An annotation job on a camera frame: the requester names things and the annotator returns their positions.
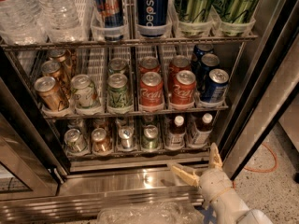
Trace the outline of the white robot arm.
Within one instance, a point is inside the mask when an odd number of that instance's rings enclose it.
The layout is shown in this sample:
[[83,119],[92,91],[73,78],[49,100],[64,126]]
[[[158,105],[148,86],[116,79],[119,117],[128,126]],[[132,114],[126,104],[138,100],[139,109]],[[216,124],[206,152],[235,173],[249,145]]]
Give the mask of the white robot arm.
[[190,186],[199,189],[204,206],[211,206],[216,213],[217,224],[273,224],[258,209],[250,209],[233,187],[233,182],[222,169],[218,147],[210,147],[208,168],[202,173],[194,168],[169,162],[171,172]]

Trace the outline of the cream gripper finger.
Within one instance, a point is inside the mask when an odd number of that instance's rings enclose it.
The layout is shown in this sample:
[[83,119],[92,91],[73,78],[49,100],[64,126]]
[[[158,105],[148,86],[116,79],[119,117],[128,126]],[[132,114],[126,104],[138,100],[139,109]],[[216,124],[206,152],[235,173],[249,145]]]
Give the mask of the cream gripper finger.
[[200,177],[195,173],[193,168],[173,163],[170,165],[170,170],[188,185],[197,188],[199,187]]
[[218,147],[215,143],[211,144],[210,153],[209,153],[209,168],[222,169],[222,160],[218,150]]

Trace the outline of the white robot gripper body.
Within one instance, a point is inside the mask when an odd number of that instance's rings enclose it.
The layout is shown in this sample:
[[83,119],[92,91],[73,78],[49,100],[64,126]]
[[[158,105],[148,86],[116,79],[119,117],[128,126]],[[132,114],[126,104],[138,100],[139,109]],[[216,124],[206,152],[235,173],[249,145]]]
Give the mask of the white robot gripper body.
[[208,169],[200,176],[205,200],[216,212],[217,224],[236,224],[249,208],[233,188],[232,181],[220,169]]

